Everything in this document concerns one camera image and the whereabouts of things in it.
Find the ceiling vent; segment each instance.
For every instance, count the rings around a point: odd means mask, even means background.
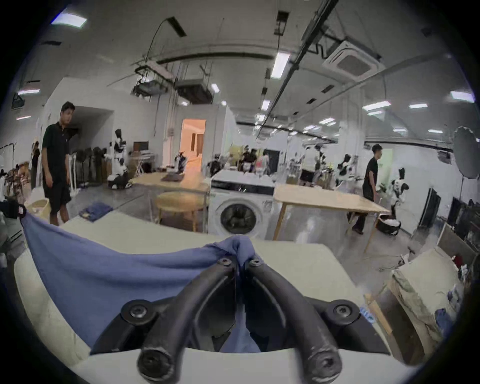
[[[374,56],[375,54],[370,54],[366,49],[360,48],[359,44],[344,40],[332,46],[322,65],[335,73],[359,82],[385,69],[385,66]]]
[[[176,81],[174,87],[181,97],[192,104],[212,104],[213,96],[203,79]]]

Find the wooden table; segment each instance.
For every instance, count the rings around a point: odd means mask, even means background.
[[[184,175],[182,181],[162,181],[162,179],[167,175],[166,172],[153,172],[145,173],[139,177],[133,178],[130,180],[132,184],[141,184],[150,187],[162,188],[170,191],[179,191],[179,192],[190,192],[198,193],[204,196],[204,205],[203,205],[203,216],[202,216],[202,229],[203,232],[206,232],[206,205],[207,205],[207,195],[210,191],[210,185],[206,183],[205,176],[201,172],[187,172]],[[149,199],[149,208],[150,208],[150,221],[154,221],[152,214],[152,196],[151,192],[148,192]]]
[[[371,202],[370,200],[367,200],[359,195],[338,191],[329,191],[320,188],[301,187],[299,185],[291,184],[277,185],[275,187],[273,198],[282,203],[282,208],[276,224],[273,240],[278,238],[280,227],[282,226],[283,216],[285,215],[285,210],[288,205],[299,205],[303,207],[324,208],[365,214],[375,213],[377,216],[380,213],[389,212],[388,209],[383,208],[382,206],[375,204],[374,202]],[[349,228],[353,222],[354,216],[355,215],[352,215],[350,221],[348,222]],[[365,247],[365,251],[372,240],[373,232],[377,226],[377,221],[378,217],[373,225],[373,229],[368,239],[367,246]]]

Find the chair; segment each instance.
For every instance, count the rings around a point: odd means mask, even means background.
[[[155,199],[158,208],[158,222],[162,220],[162,211],[176,213],[192,213],[192,230],[197,231],[197,211],[203,209],[204,196],[188,192],[165,192]]]

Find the duct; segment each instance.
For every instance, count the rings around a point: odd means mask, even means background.
[[[288,70],[287,76],[283,81],[280,89],[278,90],[278,93],[275,96],[275,99],[272,103],[272,106],[270,107],[270,110],[267,113],[267,116],[264,122],[266,122],[267,119],[270,117],[273,109],[275,108],[283,92],[285,91],[287,84],[292,78],[293,73],[299,68],[300,62],[302,61],[303,57],[307,54],[310,45],[313,44],[313,42],[317,39],[320,33],[321,34],[323,33],[322,26],[324,25],[325,21],[327,20],[328,16],[333,11],[337,3],[338,3],[338,0],[326,0],[323,3],[323,5],[317,10],[316,17],[314,18],[315,21],[312,23],[313,25],[312,30],[303,41],[303,44],[300,47],[300,51],[297,57],[295,58],[292,66]],[[262,131],[262,127],[260,127],[259,129],[257,137],[260,135],[260,132]]]

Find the black pants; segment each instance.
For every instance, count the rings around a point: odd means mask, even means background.
[[[370,188],[370,186],[364,186],[362,188],[363,190],[363,197],[365,199],[368,199],[370,201],[373,201],[373,190]],[[355,229],[358,229],[360,232],[363,232],[363,227],[365,226],[365,219],[367,218],[367,214],[361,214],[357,213],[359,215],[359,218],[357,219],[357,222],[353,226]],[[352,216],[352,212],[349,212],[347,215],[348,220],[350,221],[350,218]]]

